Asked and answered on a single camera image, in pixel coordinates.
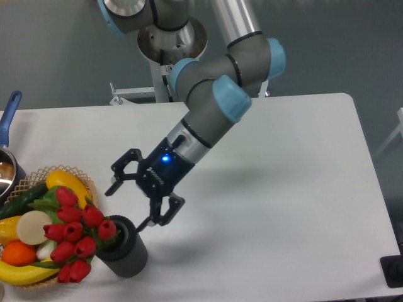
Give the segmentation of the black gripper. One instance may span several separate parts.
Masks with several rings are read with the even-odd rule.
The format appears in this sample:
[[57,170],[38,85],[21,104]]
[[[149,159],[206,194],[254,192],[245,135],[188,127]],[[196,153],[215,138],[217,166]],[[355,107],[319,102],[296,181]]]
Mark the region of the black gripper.
[[[111,165],[113,180],[105,196],[115,194],[125,181],[136,180],[138,187],[150,198],[149,216],[136,228],[137,233],[146,227],[169,224],[185,204],[184,198],[172,193],[195,166],[176,151],[184,141],[185,136],[178,136],[173,143],[166,137],[145,159],[138,148],[131,148]],[[124,170],[131,162],[139,163],[137,173],[127,174]],[[165,196],[169,196],[169,208],[162,215],[162,199]]]

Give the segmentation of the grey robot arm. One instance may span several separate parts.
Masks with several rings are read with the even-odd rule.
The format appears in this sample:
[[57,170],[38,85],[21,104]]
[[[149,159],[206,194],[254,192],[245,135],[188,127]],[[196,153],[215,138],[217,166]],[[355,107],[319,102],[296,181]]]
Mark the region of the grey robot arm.
[[131,149],[113,165],[112,195],[128,180],[149,198],[142,227],[171,222],[184,205],[175,186],[251,107],[245,89],[264,85],[286,66],[282,45],[265,38],[250,1],[212,1],[227,53],[209,62],[203,26],[189,14],[187,1],[99,1],[108,27],[119,34],[138,32],[143,55],[158,65],[154,91],[176,96],[187,114],[147,156]]

